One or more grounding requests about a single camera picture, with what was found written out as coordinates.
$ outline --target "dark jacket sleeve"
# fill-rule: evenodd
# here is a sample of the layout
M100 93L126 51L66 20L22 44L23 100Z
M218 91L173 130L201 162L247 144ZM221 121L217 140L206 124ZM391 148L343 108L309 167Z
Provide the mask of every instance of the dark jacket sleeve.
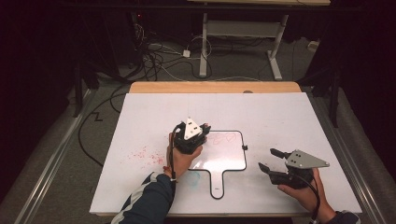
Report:
M172 202L169 176L152 173L131 194L111 223L162 224Z
M351 212L342 211L336 213L337 215L335 215L335 217L332 218L332 220L330 220L328 224L360 224L361 223L359 217Z

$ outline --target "table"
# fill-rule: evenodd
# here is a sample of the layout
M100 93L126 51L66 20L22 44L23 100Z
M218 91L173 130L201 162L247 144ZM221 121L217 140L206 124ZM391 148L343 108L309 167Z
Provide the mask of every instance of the table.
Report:
M211 3L239 3L253 5L304 5L304 6L328 6L330 0L190 0L192 2ZM202 31L202 52L200 61L200 77L206 77L207 65L207 47L208 35L227 35L227 36L251 36L251 37L274 37L274 47L267 50L268 61L271 65L273 75L276 81L282 80L279 66L276 62L276 53L282 40L283 32L286 28L286 22L289 15L283 15L280 22L257 22L257 21L212 21L204 13L203 31Z
M161 146L167 144L168 129L173 129L175 122L179 123L187 115L195 121L210 123L212 129L241 131L248 145L247 169L224 173L224 197L220 200L213 199L208 192L207 173L186 173L177 184L169 216L293 217L306 214L258 168L257 163L261 161L268 162L272 170L285 171L282 160L274 160L269 153L270 147L284 151L303 148L315 156L320 154L331 164L331 168L321 171L327 176L322 179L328 186L329 202L337 210L361 212L306 94L295 83L136 82L130 93L124 101L91 213L115 215L149 172L162 170L159 161L163 160L158 159L164 158Z

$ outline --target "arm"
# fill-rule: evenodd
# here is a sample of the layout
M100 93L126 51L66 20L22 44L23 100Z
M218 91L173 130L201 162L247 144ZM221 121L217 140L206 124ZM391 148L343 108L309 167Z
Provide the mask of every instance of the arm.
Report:
M174 169L177 178L189 169L192 160L199 156L202 150L203 147L200 146L195 149L192 155L186 155L180 153L177 148L173 148ZM171 172L168 161L168 167L164 168L163 174L152 173L149 175L143 184L131 194L111 223L163 223L173 201Z
M312 181L312 186L318 186L318 195L320 198L320 207L318 210L318 221L320 223L329 224L355 224L361 223L359 218L349 212L340 213L335 212L326 200L326 195L324 192L323 183L320 179L318 168L314 168L314 180ZM317 198L314 192L310 188L305 189L293 189L286 185L279 185L278 189L282 190L289 196L295 198L302 207L304 207L308 212L313 213L316 205Z

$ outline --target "floor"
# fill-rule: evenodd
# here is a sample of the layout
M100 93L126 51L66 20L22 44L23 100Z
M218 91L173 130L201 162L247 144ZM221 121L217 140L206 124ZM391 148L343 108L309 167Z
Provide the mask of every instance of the floor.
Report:
M304 77L314 56L314 52L306 48L308 43L308 40L301 39L280 45L276 60L284 81ZM213 40L212 44L212 53L208 58L211 75L205 80L274 81L264 53L272 47L271 39L219 39ZM133 78L140 81L201 80L197 78L198 60L179 59L185 47L173 42L156 42L150 48L156 54L152 51L155 58L146 60L147 73L142 71ZM195 49L191 58L197 57L199 51ZM154 71L153 62L162 62L161 70ZM120 70L126 75L133 68L124 65ZM76 105L74 93L70 93L70 106L41 139L2 202L0 223L107 223L111 220L111 217L98 217L89 213L102 168L89 159L82 148L98 162L105 160L123 97L111 101L107 99L114 94L127 92L129 85L121 85L104 74L99 74L98 79L98 90L85 89L84 107L77 118L73 118ZM342 90L337 111L339 128L334 128L327 117L328 97L312 97L309 87L302 90L307 92L334 153L355 190L363 210L360 214L362 223L391 223L396 219L395 182L376 156ZM98 117L87 118L86 115L91 112L98 112ZM259 218L227 221L264 222ZM292 219L294 224L308 221L309 217Z

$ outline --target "human hand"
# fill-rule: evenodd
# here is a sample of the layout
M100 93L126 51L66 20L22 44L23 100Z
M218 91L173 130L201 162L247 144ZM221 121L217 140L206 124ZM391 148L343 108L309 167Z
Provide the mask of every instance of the human hand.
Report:
M323 183L320 179L318 168L314 168L313 172L314 179L312 180L311 185L318 190L318 195L320 198L318 220L321 223L327 223L330 219L335 217L335 212L326 200L326 195L324 192ZM317 197L311 188L293 189L286 185L278 185L277 188L288 194L290 197L295 198L300 203L300 205L310 213L315 211L317 206Z
M169 133L169 143L171 139L172 139L172 134ZM174 171L176 173L176 179L178 179L190 168L192 161L201 154L203 147L199 146L198 148L195 149L195 151L191 155L181 153L176 147L174 147L172 150L173 150ZM168 167L170 167L169 154L170 154L170 148L168 147L166 152L166 160ZM165 170L163 171L163 173L172 178L171 170Z

